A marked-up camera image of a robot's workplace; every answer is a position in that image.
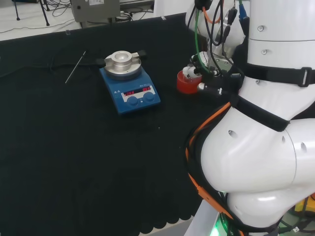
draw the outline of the black cloth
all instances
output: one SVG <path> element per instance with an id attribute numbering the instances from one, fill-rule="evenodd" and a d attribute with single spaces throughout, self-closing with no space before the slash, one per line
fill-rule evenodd
<path id="1" fill-rule="evenodd" d="M 25 68 L 0 79 L 0 232 L 133 236 L 201 202 L 184 167 L 189 130 L 220 102 L 176 90 L 195 53 L 185 15 L 0 42 L 0 75 L 146 50 L 161 104 L 119 116 L 98 69 Z"/>

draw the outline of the black strap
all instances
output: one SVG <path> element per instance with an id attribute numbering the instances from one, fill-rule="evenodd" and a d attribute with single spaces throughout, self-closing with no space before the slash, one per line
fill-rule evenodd
<path id="1" fill-rule="evenodd" d="M 284 131 L 290 123 L 289 120 L 282 119 L 259 106 L 247 101 L 239 95 L 233 94 L 230 98 L 231 106 L 244 115 L 278 132 Z"/>
<path id="2" fill-rule="evenodd" d="M 315 84 L 315 70 L 310 67 L 301 69 L 287 69 L 247 64 L 245 75 L 247 77 L 270 82 L 285 83 L 308 87 Z"/>

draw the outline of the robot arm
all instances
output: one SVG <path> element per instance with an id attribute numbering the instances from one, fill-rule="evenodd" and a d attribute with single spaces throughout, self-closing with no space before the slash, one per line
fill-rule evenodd
<path id="1" fill-rule="evenodd" d="M 231 2 L 224 1 L 223 15 L 233 6 Z M 296 83 L 281 82 L 281 74 L 275 78 L 277 82 L 246 76 L 238 95 L 290 121 L 315 102 L 315 84 L 305 84 L 315 68 L 310 53 L 315 50 L 315 2 L 251 0 L 250 8 L 248 63 L 268 70 L 298 70 L 304 76 L 297 76 Z M 187 24 L 192 9 L 187 13 Z M 211 18 L 214 7 L 207 12 Z M 194 24 L 195 14 L 189 28 Z M 198 29 L 207 36 L 205 21 L 198 22 Z M 219 24 L 215 24 L 213 36 L 217 37 L 219 31 Z M 230 48 L 229 56 L 244 39 L 242 34 L 236 20 L 225 44 Z M 213 46 L 216 59 L 223 59 L 221 51 Z M 229 193 L 228 207 L 241 222 L 256 228 L 270 227 L 315 192 L 311 168 L 315 165 L 315 119 L 291 120 L 278 132 L 235 108 L 226 111 L 202 145 L 202 172 L 212 187 Z"/>
<path id="2" fill-rule="evenodd" d="M 206 11 L 207 12 L 207 16 L 208 17 L 208 21 L 207 21 L 207 25 L 208 25 L 208 29 L 209 31 L 211 31 L 211 27 L 212 24 L 209 22 L 211 21 L 211 19 L 213 18 L 213 15 L 215 13 L 215 9 L 216 6 L 218 5 L 219 1 L 218 0 L 214 0 L 212 2 L 211 7 Z M 247 12 L 249 12 L 249 2 L 244 2 L 243 4 L 244 8 L 246 9 Z M 226 26 L 227 26 L 227 18 L 228 18 L 228 12 L 231 8 L 234 7 L 234 1 L 233 0 L 225 0 L 224 1 L 224 5 L 223 5 L 223 15 L 225 16 L 223 19 L 223 31 L 225 30 Z M 235 8 L 238 9 L 239 8 L 239 2 L 235 2 Z M 187 11 L 186 14 L 186 24 L 189 26 L 189 29 L 194 31 L 195 29 L 195 24 L 196 24 L 196 11 L 194 10 L 194 4 L 192 4 L 190 6 L 190 8 Z M 221 35 L 221 24 L 220 24 L 220 20 L 218 20 L 220 17 L 220 13 L 217 14 L 217 20 L 214 24 L 214 31 L 213 31 L 213 41 L 214 42 L 218 42 L 220 39 L 220 35 Z M 207 67 L 207 68 L 214 68 L 215 70 L 218 69 L 217 65 L 219 66 L 219 68 L 221 68 L 222 70 L 225 71 L 229 71 L 232 67 L 232 65 L 230 64 L 231 58 L 234 54 L 234 51 L 236 49 L 236 47 L 240 44 L 243 43 L 244 41 L 244 34 L 243 34 L 243 30 L 241 27 L 240 22 L 238 21 L 239 18 L 239 12 L 237 13 L 236 16 L 236 20 L 234 21 L 234 23 L 231 25 L 230 28 L 230 33 L 229 33 L 229 37 L 227 37 L 225 43 L 224 43 L 224 51 L 226 52 L 226 55 L 224 56 L 222 54 L 222 44 L 220 44 L 219 46 L 215 46 L 213 44 L 210 43 L 210 36 L 208 34 L 208 30 L 206 27 L 206 21 L 205 19 L 205 15 L 204 12 L 200 12 L 199 13 L 199 20 L 198 20 L 198 34 L 208 38 L 208 51 L 207 52 L 200 52 L 200 58 L 203 62 L 203 64 Z M 210 51 L 213 51 L 213 56 L 215 61 L 213 61 L 212 57 L 211 57 L 211 53 Z"/>

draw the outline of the electrical connector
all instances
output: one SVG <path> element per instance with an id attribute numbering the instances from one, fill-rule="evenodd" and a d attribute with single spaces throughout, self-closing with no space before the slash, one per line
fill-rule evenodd
<path id="1" fill-rule="evenodd" d="M 231 8 L 229 11 L 228 11 L 228 14 L 227 14 L 227 24 L 228 25 L 232 25 L 234 20 L 235 20 L 235 17 L 237 15 L 237 9 L 235 7 Z"/>
<path id="2" fill-rule="evenodd" d="M 244 5 L 240 4 L 240 15 L 239 15 L 240 21 L 246 17 L 247 17 L 247 14 L 246 14 L 246 10 L 244 8 Z"/>

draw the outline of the green light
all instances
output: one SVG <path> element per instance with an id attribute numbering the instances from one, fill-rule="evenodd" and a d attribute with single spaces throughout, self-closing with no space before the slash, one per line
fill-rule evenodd
<path id="1" fill-rule="evenodd" d="M 216 227 L 212 229 L 210 236 L 219 236 L 219 231 Z"/>

